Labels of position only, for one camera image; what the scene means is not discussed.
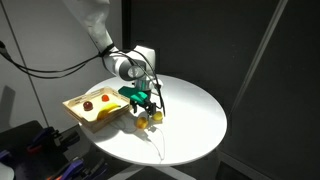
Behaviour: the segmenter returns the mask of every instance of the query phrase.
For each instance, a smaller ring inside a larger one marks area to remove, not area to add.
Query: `table leg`
[[[118,174],[112,176],[111,178],[109,178],[109,180],[128,179],[129,177],[133,176],[134,174],[142,170],[144,167],[145,166],[133,164],[128,168],[124,169],[123,171],[119,172]],[[196,180],[195,178],[181,171],[178,171],[172,167],[162,167],[162,166],[161,167],[152,166],[152,167],[177,180]]]
[[[119,172],[118,174],[112,176],[111,178],[109,178],[109,180],[128,179],[129,177],[133,176],[144,167],[145,166],[133,164],[128,168],[124,169],[123,171]]]
[[[153,167],[177,180],[196,180],[195,178],[181,172],[181,171],[178,171],[172,167]]]

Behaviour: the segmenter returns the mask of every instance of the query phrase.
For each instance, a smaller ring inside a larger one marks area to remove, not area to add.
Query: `wire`
[[[135,52],[135,53],[138,53],[138,54],[148,63],[148,65],[149,65],[149,67],[150,67],[150,69],[151,69],[151,71],[152,71],[152,73],[153,73],[153,75],[154,75],[154,77],[155,77],[155,79],[156,79],[157,85],[159,85],[158,77],[157,77],[157,74],[155,73],[155,70],[154,70],[153,67],[151,66],[149,60],[148,60],[141,52],[136,51],[136,50],[130,50],[130,49],[122,49],[122,50],[120,50],[120,51],[115,51],[115,52],[121,52],[121,51],[128,51],[128,52],[133,51],[133,52]],[[157,90],[157,92],[158,92],[158,94],[159,94],[159,97],[160,97],[161,107],[160,107],[160,108],[157,107],[157,108],[159,108],[159,109],[163,108],[163,114],[166,115],[166,110],[165,110],[163,98],[162,98],[162,95],[161,95],[161,91],[160,91],[160,89],[159,89],[158,86],[155,86],[155,84],[153,83],[153,81],[151,81],[151,82],[152,82],[153,86],[155,87],[155,89]]]
[[[58,79],[58,78],[62,78],[62,77],[66,77],[66,76],[69,76],[70,74],[73,74],[73,73],[75,73],[76,71],[78,71],[78,70],[80,70],[81,68],[83,68],[84,66],[85,66],[86,64],[83,64],[83,65],[81,65],[80,67],[78,67],[77,69],[75,69],[75,70],[73,70],[73,71],[71,71],[71,72],[69,72],[69,73],[67,73],[67,74],[65,74],[65,75],[61,75],[61,76],[39,76],[39,75],[35,75],[35,74],[32,74],[32,73],[30,73],[30,72],[28,72],[27,70],[25,70],[25,69],[22,69],[21,67],[18,67],[18,66],[16,66],[20,71],[22,71],[22,72],[24,72],[24,73],[26,73],[26,74],[28,74],[28,75],[30,75],[30,76],[33,76],[33,77],[36,77],[36,78],[41,78],[41,79]]]
[[[150,138],[148,138],[149,142],[151,142],[151,143],[153,144],[153,146],[157,149],[158,155],[159,155],[160,160],[161,160],[160,163],[161,163],[161,162],[165,159],[165,156],[166,156],[166,148],[165,148],[166,141],[165,141],[164,134],[163,134],[162,130],[159,129],[159,128],[157,128],[156,126],[152,126],[152,127],[155,128],[155,129],[157,129],[157,130],[159,130],[160,133],[162,134],[163,156],[161,156],[160,150],[159,150],[159,148],[157,147],[157,145],[156,145],[154,142],[152,142],[152,140],[151,140]]]
[[[151,68],[151,70],[152,70],[152,73],[153,73],[154,76],[155,76],[157,85],[159,85],[159,81],[158,81],[158,79],[157,79],[157,76],[156,76],[156,74],[155,74],[155,71],[154,71],[154,69],[152,68],[149,60],[148,60],[143,54],[141,54],[140,52],[135,51],[135,50],[133,50],[133,51],[134,51],[134,52],[137,52],[138,54],[140,54],[140,55],[145,59],[145,61],[146,61],[146,62],[148,63],[148,65],[150,66],[150,68]],[[165,112],[165,106],[164,106],[164,102],[163,102],[163,99],[162,99],[161,91],[160,91],[160,89],[158,88],[158,86],[156,86],[156,85],[154,84],[154,82],[152,81],[152,78],[150,77],[150,75],[141,67],[141,65],[140,65],[139,63],[137,63],[134,59],[132,59],[132,58],[129,57],[128,55],[123,54],[121,51],[115,51],[115,52],[112,52],[111,54],[120,54],[121,56],[124,56],[124,57],[128,58],[128,60],[129,60],[130,62],[131,62],[131,61],[134,62],[134,63],[144,72],[144,74],[151,80],[151,83],[153,84],[153,86],[155,87],[155,89],[156,89],[156,90],[158,91],[158,93],[159,93],[159,98],[160,98],[161,107],[158,107],[158,106],[157,106],[157,108],[159,108],[159,109],[163,108],[163,114],[165,115],[166,112]]]
[[[63,69],[63,70],[51,70],[51,71],[47,71],[47,70],[38,70],[38,69],[32,69],[32,68],[28,68],[28,67],[25,67],[25,66],[22,66],[16,62],[14,62],[11,58],[10,59],[7,59],[10,63],[14,64],[16,67],[20,67],[24,70],[28,70],[28,71],[32,71],[32,72],[39,72],[39,73],[59,73],[59,72],[65,72],[65,71],[69,71],[69,70],[72,70],[72,69],[75,69],[79,66],[82,66],[83,64],[86,64],[88,63],[89,61],[95,59],[99,57],[99,55],[95,55],[87,60],[84,60],[83,62],[79,63],[79,64],[76,64],[74,66],[71,66],[69,68],[66,68],[66,69]]]

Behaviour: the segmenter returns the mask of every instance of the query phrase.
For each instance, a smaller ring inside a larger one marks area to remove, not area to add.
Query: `floor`
[[[118,160],[96,149],[96,147],[90,143],[90,141],[86,138],[86,136],[78,126],[65,131],[64,134],[67,135],[68,133],[74,131],[77,131],[79,133],[80,142],[71,146],[69,150],[65,152],[65,156],[69,160],[73,159],[75,156],[89,156],[90,158],[104,157],[109,165],[109,171],[107,175],[101,179],[108,179],[132,165],[131,163]],[[213,151],[202,159],[199,159],[192,163],[173,167],[196,178],[197,180],[215,180],[215,176],[219,167],[219,161],[216,151]],[[135,175],[131,176],[128,180],[145,179],[171,180],[173,178],[152,167],[146,167]]]

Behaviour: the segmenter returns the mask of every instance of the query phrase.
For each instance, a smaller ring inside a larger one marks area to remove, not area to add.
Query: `dark background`
[[[288,1],[232,114],[278,1],[123,2],[124,47],[155,49],[158,74],[200,86],[232,117],[220,151],[272,179],[320,179],[317,1]]]

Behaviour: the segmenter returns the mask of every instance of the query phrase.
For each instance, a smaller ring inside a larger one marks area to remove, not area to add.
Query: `white wall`
[[[115,3],[111,5],[112,11],[110,11],[108,17],[107,28],[113,41],[121,48],[122,31],[121,18],[119,18],[121,17],[121,2],[111,1],[111,3],[113,2]],[[98,52],[87,33],[62,1],[10,0],[3,1],[3,3],[28,67],[45,70],[64,69],[80,63]],[[2,15],[0,22],[4,22],[1,23],[2,29],[3,24],[5,24]],[[8,38],[10,32],[8,28],[6,29],[6,31],[0,31],[1,40],[5,39],[3,40],[4,43],[14,47],[12,38]],[[13,59],[21,63],[18,52],[10,49],[9,51]],[[14,112],[23,114],[23,119],[19,122],[23,123],[33,119],[44,121],[44,119],[47,119],[49,125],[59,131],[64,131],[76,125],[76,122],[64,111],[62,102],[84,94],[98,82],[113,77],[103,68],[100,59],[88,63],[80,71],[62,79],[45,80],[32,77],[35,93],[38,94],[40,100],[40,103],[37,104],[28,76],[18,72],[7,62],[5,66],[8,67],[5,68],[7,72],[3,70],[0,72],[2,75],[1,86],[16,86],[16,98],[19,92],[23,93],[26,98],[21,100],[19,104],[24,104],[28,108],[23,108],[22,105],[14,106]],[[10,75],[13,77],[12,79],[4,78]],[[28,94],[24,93],[25,89],[29,89]],[[31,105],[37,107],[37,109],[28,105],[27,102],[32,102]],[[41,116],[40,106],[43,108],[44,116]],[[10,123],[17,121],[16,119],[17,117],[12,116]]]

